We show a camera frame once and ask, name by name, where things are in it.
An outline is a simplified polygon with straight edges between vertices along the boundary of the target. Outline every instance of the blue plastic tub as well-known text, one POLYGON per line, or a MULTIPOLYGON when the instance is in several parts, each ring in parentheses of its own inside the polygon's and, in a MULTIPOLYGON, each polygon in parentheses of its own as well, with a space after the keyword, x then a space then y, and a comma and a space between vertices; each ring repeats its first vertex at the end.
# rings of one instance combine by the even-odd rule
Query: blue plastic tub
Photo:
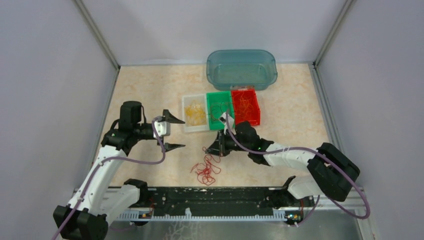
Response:
POLYGON ((277 80, 276 60, 265 50, 218 50, 207 58, 206 76, 220 91, 264 90, 277 80))

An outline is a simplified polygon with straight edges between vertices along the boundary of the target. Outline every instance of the beige marble surface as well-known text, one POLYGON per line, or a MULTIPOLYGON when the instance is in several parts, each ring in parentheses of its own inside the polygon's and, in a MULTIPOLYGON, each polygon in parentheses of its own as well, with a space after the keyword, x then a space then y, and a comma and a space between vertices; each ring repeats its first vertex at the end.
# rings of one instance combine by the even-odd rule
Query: beige marble surface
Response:
MULTIPOLYGON (((328 141, 326 129, 307 64, 278 64, 278 79, 268 89, 258 91, 261 124, 258 134, 265 139, 287 146, 319 147, 328 141)), ((105 134, 119 118, 125 101, 143 104, 147 120, 161 115, 162 109, 182 119, 183 95, 216 92, 208 83, 205 65, 124 66, 121 68, 110 108, 103 128, 105 134)), ((111 185, 121 186, 129 178, 146 181, 149 186, 202 186, 193 165, 203 162, 202 147, 208 147, 216 132, 184 133, 183 126, 173 124, 168 143, 186 147, 170 151, 159 165, 140 165, 124 162, 111 185)), ((130 158, 158 161, 161 150, 155 141, 140 141, 129 154, 130 158)), ((213 175, 211 186, 281 186, 288 177, 306 173, 286 168, 258 165, 244 152, 232 152, 218 164, 222 171, 213 175)))

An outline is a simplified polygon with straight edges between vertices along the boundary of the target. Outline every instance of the white wall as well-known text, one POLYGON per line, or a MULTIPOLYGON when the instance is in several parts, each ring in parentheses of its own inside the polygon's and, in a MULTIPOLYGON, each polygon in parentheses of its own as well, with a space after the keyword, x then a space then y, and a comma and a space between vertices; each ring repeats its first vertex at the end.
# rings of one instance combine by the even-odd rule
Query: white wall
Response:
POLYGON ((50 239, 114 81, 71 0, 0 1, 0 239, 50 239))
POLYGON ((85 0, 121 65, 205 63, 221 49, 313 61, 345 0, 85 0))
POLYGON ((383 240, 422 239, 424 1, 358 1, 319 70, 383 240))

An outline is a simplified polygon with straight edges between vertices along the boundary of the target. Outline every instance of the red string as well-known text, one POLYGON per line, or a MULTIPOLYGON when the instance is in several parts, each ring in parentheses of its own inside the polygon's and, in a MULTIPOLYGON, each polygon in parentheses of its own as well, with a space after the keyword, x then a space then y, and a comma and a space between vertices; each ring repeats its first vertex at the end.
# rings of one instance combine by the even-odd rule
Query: red string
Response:
POLYGON ((221 172, 221 168, 212 163, 212 161, 218 164, 221 162, 221 157, 216 160, 211 154, 206 154, 203 158, 203 162, 196 163, 190 171, 190 173, 192 173, 193 170, 195 170, 194 173, 197 174, 199 183, 206 186, 210 186, 216 182, 215 178, 211 176, 212 173, 218 175, 221 172))

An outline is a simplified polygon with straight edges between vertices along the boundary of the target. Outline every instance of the robotic arm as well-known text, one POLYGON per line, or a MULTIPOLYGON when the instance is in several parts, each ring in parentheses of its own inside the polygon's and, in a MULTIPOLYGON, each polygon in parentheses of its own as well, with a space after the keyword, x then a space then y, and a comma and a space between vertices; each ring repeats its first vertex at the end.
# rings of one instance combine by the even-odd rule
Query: robotic arm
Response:
MULTIPOLYGON (((206 153, 216 156, 227 156, 231 151, 244 151, 230 136, 226 125, 226 114, 224 113, 220 120, 225 124, 224 130, 219 130, 215 141, 206 149, 206 153)), ((233 125, 234 120, 228 116, 229 125, 233 125)), ((255 154, 248 153, 248 157, 257 164, 267 166, 285 166, 309 172, 307 176, 290 177, 284 184, 288 192, 296 199, 302 199, 307 196, 325 194, 329 198, 343 202, 346 200, 352 185, 331 165, 326 164, 321 157, 301 149, 290 149, 287 146, 275 143, 270 140, 260 138, 256 130, 249 122, 241 122, 235 126, 235 139, 248 150, 253 152, 273 152, 287 149, 277 153, 255 154)), ((316 152, 325 155, 345 172, 353 181, 356 181, 360 174, 359 168, 351 162, 343 153, 341 153, 331 143, 323 143, 320 147, 313 149, 316 152)))
MULTIPOLYGON (((98 156, 81 187, 66 206, 59 205, 54 210, 54 221, 58 228, 63 227, 60 233, 64 239, 104 239, 109 225, 119 214, 138 201, 146 201, 142 198, 146 197, 143 192, 147 190, 147 184, 134 179, 126 181, 112 197, 105 201, 103 198, 122 160, 141 163, 126 158, 131 148, 141 140, 160 140, 158 145, 163 144, 164 137, 171 134, 170 124, 184 124, 184 121, 177 119, 165 109, 162 116, 155 118, 150 124, 147 123, 140 102, 123 103, 119 119, 113 122, 110 130, 104 135, 98 156)), ((165 143, 163 149, 168 152, 184 146, 165 143)), ((159 162, 143 163, 158 164, 164 159, 165 153, 159 162)))

